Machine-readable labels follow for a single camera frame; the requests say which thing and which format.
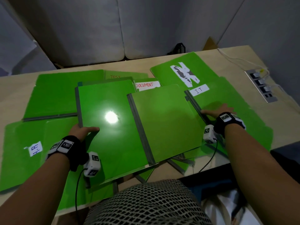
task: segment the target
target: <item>gray fabric wall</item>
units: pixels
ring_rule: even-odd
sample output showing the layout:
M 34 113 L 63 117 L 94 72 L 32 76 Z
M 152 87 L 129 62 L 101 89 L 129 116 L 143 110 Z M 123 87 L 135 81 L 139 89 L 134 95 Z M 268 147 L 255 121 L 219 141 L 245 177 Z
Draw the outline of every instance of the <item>gray fabric wall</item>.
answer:
M 245 0 L 218 45 L 250 45 L 300 104 L 299 38 L 300 0 Z
M 56 69 L 5 0 L 0 0 L 0 28 L 1 76 Z
M 125 55 L 166 55 L 177 43 L 202 50 L 219 41 L 244 0 L 118 0 Z
M 117 0 L 9 0 L 49 58 L 62 66 L 124 58 Z

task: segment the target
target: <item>wooden table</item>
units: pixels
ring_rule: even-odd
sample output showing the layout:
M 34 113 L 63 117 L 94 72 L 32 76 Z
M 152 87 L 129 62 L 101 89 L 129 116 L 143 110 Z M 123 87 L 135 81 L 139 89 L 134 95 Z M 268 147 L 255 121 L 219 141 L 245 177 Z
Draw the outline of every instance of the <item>wooden table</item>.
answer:
M 222 51 L 231 57 L 242 58 L 258 65 L 265 66 L 249 46 L 224 48 Z M 226 77 L 238 93 L 250 105 L 250 107 L 266 123 L 266 125 L 273 129 L 274 138 L 272 149 L 300 140 L 300 107 L 278 87 L 274 87 L 272 89 L 274 95 L 278 98 L 278 101 L 266 103 L 253 83 L 244 73 L 244 70 L 254 69 L 256 66 L 242 60 L 225 57 L 218 50 L 200 51 L 196 53 L 217 75 Z M 150 72 L 151 67 L 179 56 L 181 55 L 151 57 L 138 60 L 0 77 L 0 161 L 2 161 L 2 145 L 5 126 L 9 123 L 20 121 L 23 118 L 32 89 L 35 86 L 35 82 L 39 74 L 105 69 L 148 73 L 149 77 L 154 77 Z M 275 84 L 271 77 L 267 79 L 267 83 L 270 85 Z M 200 158 L 200 162 L 197 162 L 197 164 L 201 167 L 202 165 L 205 165 L 208 160 L 208 157 Z M 220 166 L 227 162 L 228 160 L 224 159 L 221 155 L 217 155 L 212 160 L 208 169 Z M 149 181 L 180 177 L 182 177 L 181 174 L 165 163 L 154 170 Z M 139 183 L 137 179 L 133 178 L 120 184 L 119 189 L 122 190 L 137 183 Z M 11 194 L 12 193 L 8 193 L 0 196 L 0 205 Z M 59 214 L 61 215 L 70 211 L 74 211 L 74 209 L 71 208 L 64 210 L 59 212 Z

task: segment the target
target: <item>forearm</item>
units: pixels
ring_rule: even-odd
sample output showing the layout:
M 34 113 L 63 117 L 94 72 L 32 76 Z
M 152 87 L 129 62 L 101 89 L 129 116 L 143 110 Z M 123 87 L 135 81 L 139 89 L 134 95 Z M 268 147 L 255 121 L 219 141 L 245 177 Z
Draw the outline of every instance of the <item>forearm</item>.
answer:
M 299 224 L 300 185 L 237 124 L 225 127 L 226 150 L 238 185 L 265 224 Z
M 1 223 L 51 224 L 64 191 L 69 169 L 69 159 L 65 155 L 52 155 L 0 207 Z

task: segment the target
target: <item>white paper label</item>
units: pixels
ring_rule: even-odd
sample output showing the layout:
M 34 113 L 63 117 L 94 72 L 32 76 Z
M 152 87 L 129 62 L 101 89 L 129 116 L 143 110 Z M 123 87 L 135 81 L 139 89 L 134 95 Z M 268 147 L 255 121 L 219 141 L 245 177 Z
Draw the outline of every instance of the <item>white paper label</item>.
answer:
M 33 155 L 43 151 L 42 143 L 39 141 L 31 145 L 30 147 L 28 147 L 28 150 L 29 150 L 30 157 L 32 157 Z
M 201 94 L 205 91 L 208 91 L 208 90 L 209 90 L 208 86 L 206 84 L 204 84 L 204 85 L 201 85 L 197 88 L 191 89 L 190 93 L 192 94 L 192 96 L 196 96 L 196 95 L 199 95 L 199 94 Z
M 140 82 L 140 83 L 135 83 L 135 87 L 139 91 L 144 91 L 152 88 L 158 88 L 160 87 L 160 83 L 158 81 Z

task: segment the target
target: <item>white sensor device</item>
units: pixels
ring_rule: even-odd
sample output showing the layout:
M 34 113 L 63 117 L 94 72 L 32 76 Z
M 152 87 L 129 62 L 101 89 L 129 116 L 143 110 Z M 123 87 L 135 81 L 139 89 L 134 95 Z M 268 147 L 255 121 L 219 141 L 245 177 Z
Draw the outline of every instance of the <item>white sensor device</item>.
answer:
M 208 144 L 213 144 L 216 143 L 216 133 L 214 131 L 214 126 L 213 125 L 207 125 L 204 128 L 204 134 L 203 134 L 203 140 L 205 140 L 206 143 Z
M 85 177 L 93 178 L 101 169 L 100 159 L 96 152 L 91 151 L 88 155 L 88 162 L 83 166 L 83 168 L 87 170 L 85 170 L 83 174 Z

